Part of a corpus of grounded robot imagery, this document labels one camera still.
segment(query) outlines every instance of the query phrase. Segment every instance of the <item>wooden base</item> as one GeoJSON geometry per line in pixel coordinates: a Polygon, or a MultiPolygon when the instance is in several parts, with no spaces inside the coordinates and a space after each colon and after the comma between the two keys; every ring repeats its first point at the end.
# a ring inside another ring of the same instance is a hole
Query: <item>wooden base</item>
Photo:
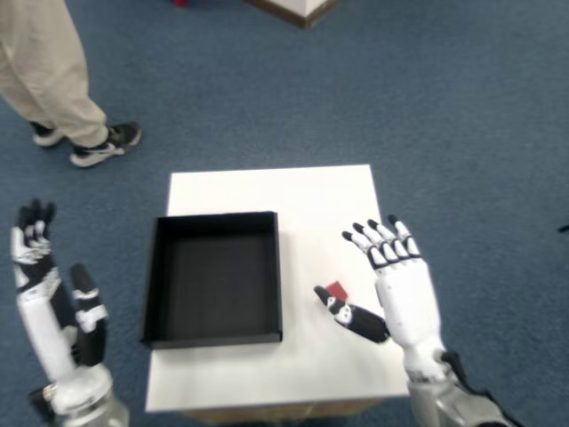
{"type": "Polygon", "coordinates": [[[249,423],[304,420],[326,416],[355,415],[373,407],[381,399],[351,400],[345,402],[328,402],[281,407],[248,407],[234,409],[217,409],[183,413],[198,421],[209,424],[249,423]]]}
{"type": "Polygon", "coordinates": [[[314,27],[317,22],[319,22],[324,15],[328,13],[340,0],[327,0],[320,6],[318,6],[309,16],[298,15],[295,12],[291,12],[285,9],[283,6],[274,4],[269,0],[245,0],[248,4],[252,4],[265,12],[281,18],[297,27],[307,29],[314,27]]]}

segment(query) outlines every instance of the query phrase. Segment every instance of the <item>red item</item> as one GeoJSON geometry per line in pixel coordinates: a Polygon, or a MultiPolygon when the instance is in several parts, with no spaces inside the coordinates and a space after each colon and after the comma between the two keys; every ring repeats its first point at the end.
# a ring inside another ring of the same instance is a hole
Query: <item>red item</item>
{"type": "Polygon", "coordinates": [[[335,296],[336,298],[346,301],[348,299],[348,293],[341,287],[340,282],[335,281],[331,285],[326,287],[326,291],[330,293],[331,296],[335,296]]]}

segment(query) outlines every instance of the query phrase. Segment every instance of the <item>beige pants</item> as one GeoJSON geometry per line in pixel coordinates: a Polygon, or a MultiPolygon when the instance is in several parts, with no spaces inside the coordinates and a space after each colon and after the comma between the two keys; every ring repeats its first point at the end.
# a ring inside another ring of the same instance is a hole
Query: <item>beige pants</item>
{"type": "Polygon", "coordinates": [[[64,0],[0,0],[0,94],[26,120],[57,127],[76,145],[107,138],[64,0]]]}

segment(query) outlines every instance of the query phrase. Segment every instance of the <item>trousers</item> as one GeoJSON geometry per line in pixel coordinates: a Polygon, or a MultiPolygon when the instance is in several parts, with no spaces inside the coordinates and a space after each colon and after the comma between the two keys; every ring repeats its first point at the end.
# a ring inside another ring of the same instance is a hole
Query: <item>trousers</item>
{"type": "Polygon", "coordinates": [[[64,0],[0,0],[0,94],[20,116],[57,127],[78,146],[107,139],[64,0]]]}

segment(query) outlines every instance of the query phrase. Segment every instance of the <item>white furniture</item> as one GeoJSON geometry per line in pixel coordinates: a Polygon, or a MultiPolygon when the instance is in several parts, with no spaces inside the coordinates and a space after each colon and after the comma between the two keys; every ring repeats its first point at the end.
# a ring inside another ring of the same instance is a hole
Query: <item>white furniture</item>
{"type": "Polygon", "coordinates": [[[372,269],[341,237],[380,217],[369,165],[172,174],[168,215],[266,210],[278,212],[284,340],[152,351],[147,411],[407,394],[403,352],[336,325],[313,291],[339,280],[350,301],[381,313],[372,269]]]}

